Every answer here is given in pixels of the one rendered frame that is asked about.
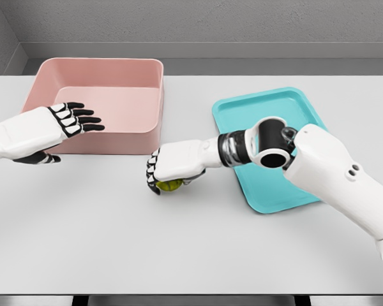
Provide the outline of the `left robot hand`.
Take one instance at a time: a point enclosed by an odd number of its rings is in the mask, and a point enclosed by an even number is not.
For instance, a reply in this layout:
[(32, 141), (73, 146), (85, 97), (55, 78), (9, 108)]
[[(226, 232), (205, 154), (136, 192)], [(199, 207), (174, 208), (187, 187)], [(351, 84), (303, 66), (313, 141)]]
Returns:
[(47, 152), (65, 140), (90, 131), (103, 131), (101, 119), (78, 102), (40, 106), (0, 123), (2, 158), (23, 164), (59, 163)]

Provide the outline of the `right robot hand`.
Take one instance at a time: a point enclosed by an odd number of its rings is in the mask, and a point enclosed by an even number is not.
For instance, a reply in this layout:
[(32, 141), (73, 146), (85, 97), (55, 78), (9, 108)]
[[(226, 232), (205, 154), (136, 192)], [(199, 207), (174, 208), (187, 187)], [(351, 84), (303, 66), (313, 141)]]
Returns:
[(146, 163), (146, 182), (150, 190), (161, 194), (159, 183), (193, 180), (206, 172), (199, 157), (201, 140), (166, 143), (154, 151)]

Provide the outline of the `yellow-green tennis ball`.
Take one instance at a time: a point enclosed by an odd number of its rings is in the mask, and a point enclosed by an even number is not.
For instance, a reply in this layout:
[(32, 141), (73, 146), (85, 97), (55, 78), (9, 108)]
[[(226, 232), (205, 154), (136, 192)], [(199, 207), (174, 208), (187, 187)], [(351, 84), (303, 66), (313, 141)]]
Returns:
[(176, 189), (179, 189), (183, 185), (182, 179), (176, 179), (176, 180), (170, 180), (170, 181), (164, 181), (164, 182), (157, 182), (156, 186), (162, 191), (165, 192), (172, 192)]

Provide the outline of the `pink basket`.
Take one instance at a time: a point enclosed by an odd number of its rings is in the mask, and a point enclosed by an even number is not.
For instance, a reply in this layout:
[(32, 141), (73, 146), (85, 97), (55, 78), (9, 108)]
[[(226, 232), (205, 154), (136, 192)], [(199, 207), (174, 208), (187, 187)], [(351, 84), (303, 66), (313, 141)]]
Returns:
[(22, 111), (77, 102), (101, 119), (103, 131), (65, 140), (53, 154), (148, 155), (160, 146), (163, 101), (157, 59), (58, 57), (40, 66)]

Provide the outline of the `blue tray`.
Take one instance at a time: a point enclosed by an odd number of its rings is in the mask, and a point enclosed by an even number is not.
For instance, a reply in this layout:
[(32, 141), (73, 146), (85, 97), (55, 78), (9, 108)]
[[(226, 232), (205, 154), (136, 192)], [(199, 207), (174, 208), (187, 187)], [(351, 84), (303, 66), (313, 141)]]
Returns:
[[(297, 88), (284, 87), (217, 101), (212, 114), (219, 133), (251, 128), (265, 117), (281, 117), (297, 130), (307, 124), (327, 129), (306, 95)], [(250, 163), (234, 168), (249, 206), (271, 214), (318, 202), (318, 198), (286, 180), (282, 170)]]

